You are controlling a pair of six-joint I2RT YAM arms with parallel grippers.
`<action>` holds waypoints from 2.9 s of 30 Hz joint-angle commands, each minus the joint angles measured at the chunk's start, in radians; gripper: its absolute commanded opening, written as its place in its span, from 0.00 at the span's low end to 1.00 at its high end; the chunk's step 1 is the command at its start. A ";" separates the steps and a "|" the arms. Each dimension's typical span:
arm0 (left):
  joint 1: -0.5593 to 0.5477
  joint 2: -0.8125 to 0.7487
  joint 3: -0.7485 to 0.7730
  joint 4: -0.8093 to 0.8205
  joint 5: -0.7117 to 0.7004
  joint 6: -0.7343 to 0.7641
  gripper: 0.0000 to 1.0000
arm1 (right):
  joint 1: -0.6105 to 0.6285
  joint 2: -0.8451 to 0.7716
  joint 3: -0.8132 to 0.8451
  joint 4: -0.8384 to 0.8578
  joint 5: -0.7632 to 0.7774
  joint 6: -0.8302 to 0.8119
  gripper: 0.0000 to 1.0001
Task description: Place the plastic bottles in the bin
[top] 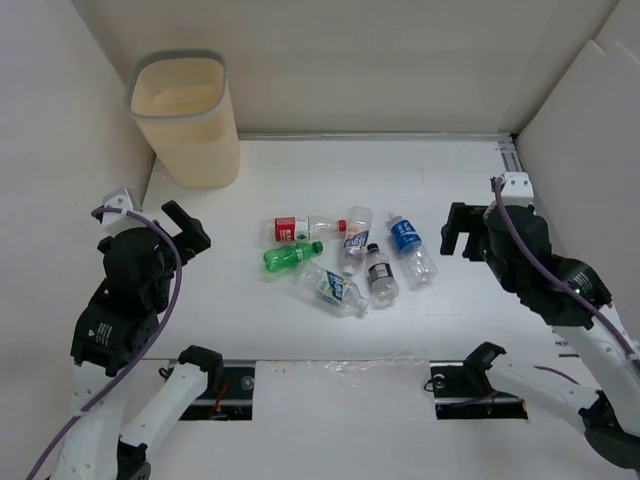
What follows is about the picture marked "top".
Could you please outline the clear bottle red label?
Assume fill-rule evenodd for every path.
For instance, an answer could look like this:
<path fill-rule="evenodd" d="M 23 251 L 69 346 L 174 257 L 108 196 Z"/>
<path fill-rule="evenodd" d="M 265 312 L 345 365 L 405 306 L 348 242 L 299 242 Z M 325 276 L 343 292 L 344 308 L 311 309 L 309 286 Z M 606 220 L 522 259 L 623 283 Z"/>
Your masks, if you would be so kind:
<path fill-rule="evenodd" d="M 324 216 L 272 217 L 261 223 L 258 245 L 331 240 L 343 234 L 346 227 L 345 219 Z"/>

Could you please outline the green plastic bottle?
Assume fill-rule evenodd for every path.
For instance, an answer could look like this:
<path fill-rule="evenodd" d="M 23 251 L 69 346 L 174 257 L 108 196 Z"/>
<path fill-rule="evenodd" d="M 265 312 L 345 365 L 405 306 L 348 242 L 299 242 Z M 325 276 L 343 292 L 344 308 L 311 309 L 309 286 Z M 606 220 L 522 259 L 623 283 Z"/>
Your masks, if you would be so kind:
<path fill-rule="evenodd" d="M 263 262 L 268 273 L 279 273 L 295 268 L 301 262 L 321 254 L 324 245 L 321 241 L 296 242 L 264 252 Z"/>

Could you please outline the clear bottle orange blue label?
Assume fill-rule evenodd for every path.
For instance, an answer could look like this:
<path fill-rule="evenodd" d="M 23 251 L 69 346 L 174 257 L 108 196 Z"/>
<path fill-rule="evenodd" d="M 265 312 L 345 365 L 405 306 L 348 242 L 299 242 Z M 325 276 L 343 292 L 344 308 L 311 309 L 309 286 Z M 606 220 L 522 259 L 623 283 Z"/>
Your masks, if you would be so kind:
<path fill-rule="evenodd" d="M 353 277 L 365 261 L 372 220 L 373 212 L 368 207 L 354 206 L 349 211 L 339 258 L 340 269 L 346 277 Z"/>

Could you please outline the clear bottle black label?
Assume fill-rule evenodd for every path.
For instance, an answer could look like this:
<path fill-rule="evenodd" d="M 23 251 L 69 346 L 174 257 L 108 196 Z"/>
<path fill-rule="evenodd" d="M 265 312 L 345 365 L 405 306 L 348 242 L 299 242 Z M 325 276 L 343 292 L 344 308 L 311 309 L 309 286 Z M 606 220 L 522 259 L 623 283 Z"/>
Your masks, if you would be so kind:
<path fill-rule="evenodd" d="M 381 251 L 377 243 L 367 246 L 366 269 L 375 304 L 380 308 L 391 306 L 399 295 L 399 286 L 389 257 Z"/>

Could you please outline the clear bottle green white label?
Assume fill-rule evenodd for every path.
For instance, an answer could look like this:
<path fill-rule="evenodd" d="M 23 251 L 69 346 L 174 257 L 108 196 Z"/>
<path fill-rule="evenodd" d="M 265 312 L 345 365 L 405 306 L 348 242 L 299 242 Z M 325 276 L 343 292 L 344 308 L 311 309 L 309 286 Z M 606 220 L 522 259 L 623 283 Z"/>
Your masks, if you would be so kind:
<path fill-rule="evenodd" d="M 294 292 L 337 317 L 362 317 L 369 306 L 369 300 L 353 281 L 311 261 L 297 268 Z"/>

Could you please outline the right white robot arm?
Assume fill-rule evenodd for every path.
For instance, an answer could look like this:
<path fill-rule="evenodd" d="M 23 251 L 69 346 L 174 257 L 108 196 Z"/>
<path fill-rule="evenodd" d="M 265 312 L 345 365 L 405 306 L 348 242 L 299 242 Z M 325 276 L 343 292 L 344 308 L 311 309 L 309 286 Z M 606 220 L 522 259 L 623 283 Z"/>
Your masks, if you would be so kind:
<path fill-rule="evenodd" d="M 465 387 L 534 403 L 574 427 L 609 463 L 637 471 L 639 350 L 621 326 L 603 320 L 601 310 L 612 301 L 604 282 L 588 264 L 554 253 L 548 225 L 533 206 L 454 202 L 441 229 L 441 254 L 452 255 L 462 233 L 469 236 L 463 257 L 486 263 L 506 292 L 573 348 L 597 382 L 572 383 L 484 342 L 458 368 Z"/>

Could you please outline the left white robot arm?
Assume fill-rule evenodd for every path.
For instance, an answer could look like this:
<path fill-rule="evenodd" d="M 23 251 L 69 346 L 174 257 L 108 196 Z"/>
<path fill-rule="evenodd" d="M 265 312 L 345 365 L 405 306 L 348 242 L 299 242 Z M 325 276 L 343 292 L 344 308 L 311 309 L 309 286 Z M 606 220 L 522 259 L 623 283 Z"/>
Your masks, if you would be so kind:
<path fill-rule="evenodd" d="M 111 201 L 92 215 L 136 221 L 102 239 L 105 277 L 77 320 L 71 417 L 46 447 L 61 450 L 55 479 L 147 479 L 149 462 L 186 409 L 223 383 L 223 357 L 191 345 L 161 389 L 129 423 L 123 422 L 132 372 L 168 325 L 183 268 L 211 246 L 201 222 L 175 201 L 162 207 L 179 228 L 171 236 L 156 221 Z"/>

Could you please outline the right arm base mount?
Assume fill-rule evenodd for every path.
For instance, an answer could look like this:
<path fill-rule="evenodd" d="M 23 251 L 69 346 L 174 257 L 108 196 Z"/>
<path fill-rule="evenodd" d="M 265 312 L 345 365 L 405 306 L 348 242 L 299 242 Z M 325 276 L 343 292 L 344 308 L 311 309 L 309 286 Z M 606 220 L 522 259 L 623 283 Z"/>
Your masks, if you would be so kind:
<path fill-rule="evenodd" d="M 433 396 L 438 420 L 528 419 L 522 399 L 474 379 L 462 361 L 432 361 L 429 369 L 423 390 Z"/>

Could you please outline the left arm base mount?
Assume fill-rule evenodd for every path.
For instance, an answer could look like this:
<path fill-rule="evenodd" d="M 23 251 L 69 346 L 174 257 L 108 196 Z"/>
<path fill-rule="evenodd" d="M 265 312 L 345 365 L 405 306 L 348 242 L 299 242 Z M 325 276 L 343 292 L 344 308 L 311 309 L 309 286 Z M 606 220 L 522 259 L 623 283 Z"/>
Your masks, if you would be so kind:
<path fill-rule="evenodd" d="M 182 421 L 250 421 L 255 388 L 254 362 L 225 362 L 223 379 L 210 384 L 185 410 Z"/>

